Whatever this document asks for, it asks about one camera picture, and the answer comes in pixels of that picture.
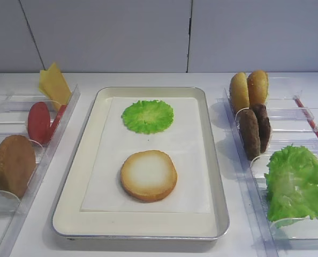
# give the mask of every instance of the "bottom bun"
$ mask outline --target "bottom bun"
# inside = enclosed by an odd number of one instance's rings
[[[167,197],[178,175],[171,158],[158,150],[132,154],[121,168],[121,183],[131,196],[154,202]]]

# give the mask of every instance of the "tray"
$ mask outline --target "tray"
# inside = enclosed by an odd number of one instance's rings
[[[124,108],[144,99],[163,100],[173,107],[175,119],[166,131],[136,134],[122,124]],[[127,195],[117,192],[117,174],[126,157],[148,149],[159,149],[170,155],[178,172],[178,182],[175,190],[162,202],[133,201],[131,204]],[[192,154],[195,164],[191,162]],[[196,167],[193,173],[190,164]],[[204,186],[183,191],[188,195],[184,198],[185,205],[174,202],[174,199],[181,199],[179,189],[193,185],[196,179]],[[101,183],[100,187],[107,187],[113,193],[101,194],[103,190],[94,186],[95,180]],[[112,206],[109,198],[124,203]],[[204,202],[209,208],[191,207],[191,202]],[[190,87],[110,87],[100,90],[54,210],[52,224],[59,235],[71,239],[213,241],[224,235],[229,227],[229,215],[204,92]]]
[[[304,242],[305,247],[310,241],[315,245],[317,240],[318,246],[318,220],[309,218],[283,219],[276,222],[267,220],[268,206],[265,199],[264,178],[264,173],[268,173],[267,164],[272,153],[287,145],[305,146],[318,157],[318,108],[304,107],[300,95],[297,94],[268,99],[267,113],[272,127],[271,141],[264,154],[249,161],[239,133],[238,115],[233,112],[226,89],[223,95],[222,101],[243,168],[237,174],[244,181],[241,191],[245,195],[245,203],[253,205],[255,211],[254,217],[249,214],[252,217],[252,232],[255,237],[261,237],[264,244],[265,254],[261,252],[259,256],[278,256],[279,247],[285,247],[293,241]],[[279,226],[283,222],[294,223]]]
[[[18,199],[9,192],[0,191],[0,257],[10,255],[42,179],[46,174],[47,168],[73,113],[80,92],[77,86],[71,88],[71,91],[70,101],[51,141],[47,145],[41,146],[39,143],[31,140],[36,155],[36,168],[28,182],[28,188],[23,198]],[[40,94],[0,95],[0,143],[5,137],[12,134],[28,137],[28,112],[32,105],[39,101],[44,101],[48,105],[52,122],[56,111],[53,109],[51,101],[45,96]]]

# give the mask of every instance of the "plastic food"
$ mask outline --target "plastic food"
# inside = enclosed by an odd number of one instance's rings
[[[53,100],[57,111],[63,104],[68,104],[71,91],[65,77],[54,62],[46,71],[40,71],[39,91]]]
[[[35,103],[28,114],[29,138],[40,144],[46,143],[47,130],[51,124],[50,112],[44,102]]]
[[[304,146],[287,146],[272,154],[268,167],[268,220],[318,219],[318,158]]]
[[[22,198],[35,169],[32,143],[23,135],[10,135],[0,144],[0,190]]]
[[[238,72],[232,77],[229,86],[229,95],[234,112],[249,107],[247,77],[245,72]]]
[[[268,75],[263,70],[253,71],[247,78],[249,106],[256,103],[265,104],[268,95]]]
[[[164,101],[138,101],[122,114],[125,126],[136,133],[151,134],[166,130],[173,122],[173,109]]]
[[[240,112],[240,133],[247,158],[253,160],[260,155],[259,126],[253,110],[245,109]]]
[[[251,106],[256,119],[258,120],[259,138],[260,138],[260,153],[266,152],[268,142],[271,136],[270,119],[267,116],[266,106],[261,103],[256,103]]]
[[[125,191],[145,202],[167,197],[175,188],[177,179],[170,156],[158,150],[132,154],[121,168],[121,183]]]
[[[56,118],[53,120],[52,125],[49,127],[49,129],[47,130],[47,136],[46,136],[46,143],[48,143],[51,138],[53,137],[53,134],[60,122],[60,119],[62,118],[65,110],[66,110],[67,105],[62,105],[57,113]]]

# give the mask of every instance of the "lettuce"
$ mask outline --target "lettuce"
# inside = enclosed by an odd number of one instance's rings
[[[124,125],[136,133],[151,134],[166,130],[173,122],[173,109],[164,101],[138,101],[122,114]]]
[[[287,146],[274,152],[265,173],[267,218],[318,220],[318,159],[306,147]]]

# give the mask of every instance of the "white countertop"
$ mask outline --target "white countertop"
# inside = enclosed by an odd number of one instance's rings
[[[19,234],[12,257],[16,256],[257,256],[257,238],[252,237],[236,170],[241,169],[234,140],[229,136],[229,122],[220,98],[228,88],[233,73],[71,73],[65,74],[70,85],[78,84],[81,96],[66,131],[48,168],[32,208]],[[286,95],[286,85],[302,89],[305,106],[318,108],[318,73],[270,73],[270,96]],[[0,74],[0,93],[36,92],[38,74]],[[230,215],[226,235],[203,249],[185,245],[185,252],[175,243],[71,241],[57,236],[51,228],[51,215],[60,191],[67,162],[74,151],[82,124],[97,91],[112,86],[186,86],[199,87],[207,96],[216,144],[219,168]],[[282,251],[279,256],[318,256],[318,250]]]

